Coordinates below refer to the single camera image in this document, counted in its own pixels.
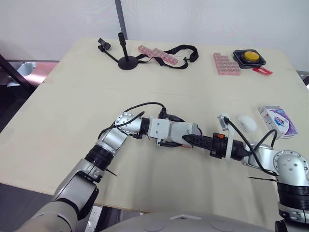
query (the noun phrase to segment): pink block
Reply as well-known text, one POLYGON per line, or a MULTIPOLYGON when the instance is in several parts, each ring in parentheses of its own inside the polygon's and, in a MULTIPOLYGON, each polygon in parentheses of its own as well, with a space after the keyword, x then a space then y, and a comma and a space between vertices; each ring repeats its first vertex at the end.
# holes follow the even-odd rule
POLYGON ((175 58, 173 55, 167 54, 163 51, 161 51, 158 48, 155 48, 154 50, 151 50, 148 47, 145 47, 144 45, 140 45, 138 47, 139 52, 141 52, 142 54, 147 55, 148 57, 152 58, 152 57, 160 57, 162 58, 164 61, 175 65, 178 63, 178 59, 175 58))
POLYGON ((221 56, 220 53, 214 53, 213 60, 219 75, 240 75, 238 63, 229 61, 228 56, 221 56))

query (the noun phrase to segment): white sponge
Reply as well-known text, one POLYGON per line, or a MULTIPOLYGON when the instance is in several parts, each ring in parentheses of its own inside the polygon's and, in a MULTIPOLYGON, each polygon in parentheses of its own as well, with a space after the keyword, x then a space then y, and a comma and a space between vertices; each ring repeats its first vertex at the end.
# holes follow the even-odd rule
POLYGON ((239 115, 236 117, 236 121, 241 126, 241 129, 246 133, 255 132, 257 129, 256 122, 249 116, 239 115))

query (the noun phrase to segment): white wall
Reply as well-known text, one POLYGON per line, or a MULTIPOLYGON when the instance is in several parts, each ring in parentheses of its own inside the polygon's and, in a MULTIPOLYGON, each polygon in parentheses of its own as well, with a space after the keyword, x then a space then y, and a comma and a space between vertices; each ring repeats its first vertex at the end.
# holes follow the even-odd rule
POLYGON ((309 70, 309 0, 122 0, 135 40, 269 47, 309 70))
POLYGON ((1 0, 0 54, 60 60, 81 37, 117 38, 114 0, 1 0))

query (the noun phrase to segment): metal pole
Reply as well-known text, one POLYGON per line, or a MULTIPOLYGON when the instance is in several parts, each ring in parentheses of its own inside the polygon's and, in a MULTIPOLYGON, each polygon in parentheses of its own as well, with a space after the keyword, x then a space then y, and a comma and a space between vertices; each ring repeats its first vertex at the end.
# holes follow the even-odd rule
POLYGON ((123 33, 123 35, 125 36, 125 39, 127 40, 126 25, 125 25, 124 14, 122 12, 121 0, 115 0, 115 4, 116 4, 118 20, 119 20, 119 24, 120 24, 120 29, 121 29, 121 32, 123 33))

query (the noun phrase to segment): beige table surface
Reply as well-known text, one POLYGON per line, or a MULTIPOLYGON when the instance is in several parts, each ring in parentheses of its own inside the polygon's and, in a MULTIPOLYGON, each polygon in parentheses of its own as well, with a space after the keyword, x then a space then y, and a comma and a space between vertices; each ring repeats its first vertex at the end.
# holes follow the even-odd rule
MULTIPOLYGON (((108 40, 120 57, 116 41, 108 40)), ((162 49, 176 44, 128 41, 162 49)), ((307 159, 308 90, 288 59, 279 51, 259 49, 274 71, 265 77, 250 70, 241 76, 218 76, 211 54, 230 54, 232 46, 197 46, 200 58, 186 70, 140 64, 131 71, 96 48, 96 39, 83 39, 32 94, 0 133, 0 182, 53 194, 58 184, 96 142, 101 129, 124 109, 142 102, 163 103, 170 114, 199 124, 204 134, 222 132, 216 116, 226 112, 251 116, 259 140, 267 128, 257 108, 282 106, 299 135, 277 140, 275 149, 292 149, 307 159)), ((157 116, 160 107, 146 106, 145 116, 157 116)), ((97 203, 141 211, 198 211, 214 213, 274 228, 279 219, 276 187, 247 176, 266 176, 239 162, 209 157, 199 148, 165 148, 147 138, 129 138, 98 184, 97 203)))

